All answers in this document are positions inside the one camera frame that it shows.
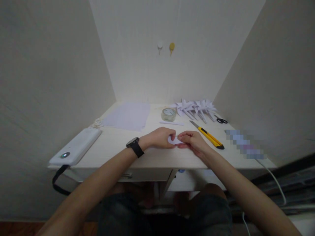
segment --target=black wristwatch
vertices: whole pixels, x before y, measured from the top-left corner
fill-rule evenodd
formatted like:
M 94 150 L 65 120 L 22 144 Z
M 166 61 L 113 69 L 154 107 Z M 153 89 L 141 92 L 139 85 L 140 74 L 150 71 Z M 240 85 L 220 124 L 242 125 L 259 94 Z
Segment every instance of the black wristwatch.
M 142 151 L 142 149 L 140 148 L 139 144 L 139 138 L 136 137 L 132 140 L 130 140 L 127 144 L 126 144 L 126 147 L 127 148 L 132 148 L 132 150 L 135 152 L 135 154 L 137 155 L 137 157 L 141 157 L 144 152 Z

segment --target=yellow utility knife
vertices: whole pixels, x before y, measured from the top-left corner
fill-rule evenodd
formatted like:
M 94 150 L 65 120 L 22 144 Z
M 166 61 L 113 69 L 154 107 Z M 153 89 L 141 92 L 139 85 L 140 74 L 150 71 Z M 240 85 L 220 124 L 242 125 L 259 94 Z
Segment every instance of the yellow utility knife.
M 199 131 L 207 138 L 209 139 L 210 142 L 212 142 L 212 144 L 218 148 L 218 149 L 224 149 L 224 146 L 222 143 L 220 143 L 215 137 L 213 137 L 211 134 L 209 134 L 207 131 L 205 131 L 203 128 L 201 128 L 199 125 L 197 125 L 195 122 L 190 121 L 190 123 L 192 123 L 194 126 L 196 126 Z

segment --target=denim shorts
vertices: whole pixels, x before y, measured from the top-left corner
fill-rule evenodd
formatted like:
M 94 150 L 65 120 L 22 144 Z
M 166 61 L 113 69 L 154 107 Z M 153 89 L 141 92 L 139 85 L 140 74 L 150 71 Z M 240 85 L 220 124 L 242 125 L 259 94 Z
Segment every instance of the denim shorts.
M 228 202 L 216 195 L 199 197 L 189 219 L 177 215 L 145 216 L 130 193 L 104 198 L 98 236 L 104 235 L 232 235 Z

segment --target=watch strap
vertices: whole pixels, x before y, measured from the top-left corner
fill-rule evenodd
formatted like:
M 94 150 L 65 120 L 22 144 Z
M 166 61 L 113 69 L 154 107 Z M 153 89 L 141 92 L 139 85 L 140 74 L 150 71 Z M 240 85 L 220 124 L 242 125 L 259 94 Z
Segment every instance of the watch strap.
M 141 157 L 144 152 L 142 151 L 141 147 L 139 146 L 138 142 L 135 142 L 131 145 L 132 150 L 135 152 L 135 154 L 137 155 L 137 157 Z

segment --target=knee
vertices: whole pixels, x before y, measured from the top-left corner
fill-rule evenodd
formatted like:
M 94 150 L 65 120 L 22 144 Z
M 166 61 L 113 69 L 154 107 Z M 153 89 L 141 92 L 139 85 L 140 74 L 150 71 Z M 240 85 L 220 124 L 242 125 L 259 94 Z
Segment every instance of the knee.
M 124 183 L 116 183 L 114 187 L 107 193 L 107 196 L 114 195 L 117 193 L 124 193 L 124 192 L 126 192 L 126 187 Z
M 224 199 L 227 199 L 223 190 L 216 184 L 212 184 L 212 183 L 206 184 L 203 190 L 206 194 L 213 194 L 213 195 L 222 197 Z

